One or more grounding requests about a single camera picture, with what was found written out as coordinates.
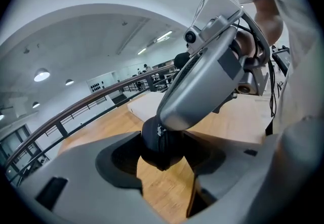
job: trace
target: white ceiling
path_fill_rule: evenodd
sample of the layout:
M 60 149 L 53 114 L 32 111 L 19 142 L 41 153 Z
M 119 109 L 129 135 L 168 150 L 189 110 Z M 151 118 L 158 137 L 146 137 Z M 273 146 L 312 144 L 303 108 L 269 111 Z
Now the white ceiling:
M 200 0 L 179 2 L 193 14 Z M 63 90 L 61 82 L 70 78 L 64 74 L 67 68 L 100 57 L 137 56 L 147 44 L 169 30 L 174 31 L 172 38 L 183 34 L 179 29 L 159 21 L 120 14 L 76 17 L 44 28 L 0 60 L 0 108 L 11 106 L 9 98 L 14 97 L 27 97 L 28 102 L 37 100 L 44 103 Z M 51 72 L 50 81 L 46 84 L 33 81 L 36 70 L 41 67 Z M 83 77 L 79 80 L 93 76 L 89 74 L 87 77 L 83 73 Z M 31 106 L 26 108 L 28 114 L 33 112 Z M 13 110 L 3 113 L 6 117 L 0 122 L 0 129 L 17 120 Z

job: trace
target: robotic arm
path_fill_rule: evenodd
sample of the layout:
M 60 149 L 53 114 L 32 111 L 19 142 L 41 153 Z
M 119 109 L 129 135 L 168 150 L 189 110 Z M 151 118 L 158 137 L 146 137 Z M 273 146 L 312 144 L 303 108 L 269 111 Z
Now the robotic arm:
M 250 29 L 235 22 L 243 19 Z M 232 45 L 238 27 L 249 31 L 262 52 L 253 58 L 242 56 Z M 184 39 L 190 59 L 179 72 L 161 101 L 157 117 L 167 130 L 188 129 L 231 97 L 233 91 L 262 95 L 268 75 L 261 67 L 270 59 L 270 48 L 262 32 L 232 0 L 201 0 L 192 26 Z

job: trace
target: ceiling light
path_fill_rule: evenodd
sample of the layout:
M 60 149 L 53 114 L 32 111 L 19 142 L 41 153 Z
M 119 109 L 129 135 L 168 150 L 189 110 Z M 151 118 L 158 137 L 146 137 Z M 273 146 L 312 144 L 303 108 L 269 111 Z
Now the ceiling light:
M 138 55 L 142 54 L 147 48 L 143 48 L 140 52 L 138 52 Z
M 37 102 L 37 101 L 35 101 L 35 102 L 32 104 L 32 108 L 36 108 L 36 107 L 38 107 L 38 106 L 40 106 L 40 103 Z
M 172 33 L 172 31 L 165 33 L 163 36 L 160 36 L 156 41 L 160 41 L 161 39 L 165 38 L 166 36 L 170 35 L 171 33 Z
M 50 73 L 45 68 L 41 68 L 36 71 L 34 81 L 40 82 L 40 81 L 45 80 L 49 76 L 50 76 Z
M 156 41 L 156 42 L 157 42 L 157 43 L 160 43 L 160 42 L 165 41 L 165 40 L 168 40 L 168 39 L 169 39 L 169 37 L 166 36 L 166 37 L 164 37 L 163 39 L 160 39 L 159 41 Z
M 73 84 L 73 83 L 74 83 L 73 80 L 71 80 L 71 79 L 67 79 L 66 82 L 65 82 L 65 85 L 71 85 L 71 84 Z

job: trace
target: white wall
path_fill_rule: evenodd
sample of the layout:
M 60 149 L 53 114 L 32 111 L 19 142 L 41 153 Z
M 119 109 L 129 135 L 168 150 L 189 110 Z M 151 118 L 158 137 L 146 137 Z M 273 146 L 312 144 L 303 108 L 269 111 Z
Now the white wall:
M 31 117 L 26 119 L 25 121 L 20 122 L 20 126 L 26 124 L 29 131 L 32 133 L 37 128 L 39 128 L 43 123 L 63 111 L 64 109 L 68 108 L 72 104 L 76 103 L 77 101 L 89 96 L 91 94 L 88 85 L 86 82 L 81 82 L 77 84 L 73 84 L 71 86 L 68 86 L 67 89 L 63 92 L 61 92 L 59 95 L 51 99 L 46 104 L 41 104 L 39 106 L 39 112 Z M 75 117 L 74 120 L 71 120 L 67 122 L 64 125 L 64 128 L 67 130 L 67 132 L 72 131 L 76 127 L 78 127 L 80 124 L 86 122 L 87 120 L 93 118 L 100 112 L 104 111 L 105 109 L 110 108 L 111 106 L 114 106 L 114 103 L 109 98 L 109 96 L 106 97 L 107 101 L 94 106 L 90 110 L 86 110 L 84 113 L 80 114 L 79 116 Z M 19 125 L 13 126 L 11 128 L 12 131 L 17 129 Z M 48 146 L 53 144 L 56 140 L 58 140 L 61 137 L 61 134 L 58 130 L 54 131 L 52 134 L 50 134 L 48 137 L 44 134 L 42 135 L 37 141 L 37 145 L 41 150 L 46 149 Z M 50 159 L 56 157 L 57 152 L 60 148 L 61 144 L 56 145 L 54 148 L 52 148 L 50 151 L 46 153 L 47 157 Z
M 154 66 L 159 63 L 174 59 L 177 54 L 187 51 L 186 42 L 183 37 L 176 40 L 166 40 L 155 44 L 152 49 L 146 53 L 146 63 Z
M 91 93 L 96 93 L 99 92 L 101 90 L 103 90 L 104 88 L 107 88 L 113 84 L 117 83 L 117 81 L 115 81 L 115 79 L 112 76 L 111 72 L 105 73 L 101 76 L 97 76 L 95 78 L 92 78 L 90 80 L 87 81 L 88 84 L 88 88 L 90 90 Z M 119 96 L 120 93 L 119 91 L 115 91 L 113 93 L 109 93 L 108 96 L 113 99 L 117 96 Z
M 40 103 L 47 102 L 47 97 L 53 96 L 53 86 L 57 88 L 56 92 L 60 93 L 66 90 L 66 79 L 73 79 L 75 83 L 89 80 L 97 76 L 103 75 L 110 71 L 116 71 L 120 80 L 132 77 L 137 73 L 137 68 L 143 67 L 146 62 L 145 55 L 129 55 L 121 54 L 119 56 L 93 57 L 83 62 L 75 63 L 72 67 L 66 67 L 64 70 L 51 70 L 50 81 L 43 81 L 39 84 L 38 92 L 33 94 L 32 100 Z M 120 73 L 125 67 L 129 67 L 125 73 Z
M 22 119 L 19 119 L 17 121 L 15 121 L 14 123 L 10 124 L 10 125 L 7 125 L 5 126 L 4 128 L 1 128 L 0 129 L 0 141 L 7 137 L 9 134 L 11 134 L 12 132 L 14 132 L 15 130 L 19 129 L 21 126 L 25 125 L 27 123 L 27 121 L 33 117 L 35 117 L 35 115 L 37 114 L 38 112 L 34 112 L 33 114 L 27 116 L 27 117 L 24 117 Z

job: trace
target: desk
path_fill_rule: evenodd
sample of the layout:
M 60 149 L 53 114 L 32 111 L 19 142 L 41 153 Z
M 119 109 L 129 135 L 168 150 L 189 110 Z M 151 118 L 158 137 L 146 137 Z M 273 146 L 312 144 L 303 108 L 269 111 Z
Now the desk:
M 63 141 L 59 153 L 81 144 L 117 134 L 141 130 L 143 122 L 128 111 L 127 104 L 105 114 Z M 260 143 L 264 128 L 253 98 L 238 96 L 225 104 L 219 114 L 209 114 L 192 127 L 197 136 L 211 135 Z M 185 158 L 161 172 L 142 158 L 137 166 L 142 180 L 144 199 L 168 222 L 186 219 L 186 210 L 193 186 L 193 172 Z
M 169 72 L 169 73 L 165 73 L 164 74 L 164 76 L 165 76 L 165 78 L 168 78 L 169 76 L 173 76 L 173 75 L 175 75 L 177 72 L 179 72 L 180 70 L 175 70 L 175 71 L 172 71 L 172 72 Z M 171 81 L 172 81 L 172 79 L 168 79 L 168 80 L 166 80 L 166 83 L 167 84 L 170 84 L 171 83 Z

